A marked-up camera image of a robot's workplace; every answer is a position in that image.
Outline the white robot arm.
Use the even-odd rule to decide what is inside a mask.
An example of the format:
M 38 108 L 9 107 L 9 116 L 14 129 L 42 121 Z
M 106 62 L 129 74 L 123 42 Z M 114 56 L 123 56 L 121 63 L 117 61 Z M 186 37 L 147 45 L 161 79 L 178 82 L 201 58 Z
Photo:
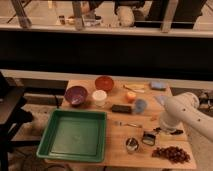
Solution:
M 184 122 L 213 142 L 213 117 L 198 110 L 199 99 L 191 92 L 167 97 L 164 111 L 160 114 L 159 125 L 165 132 L 175 132 L 177 126 Z

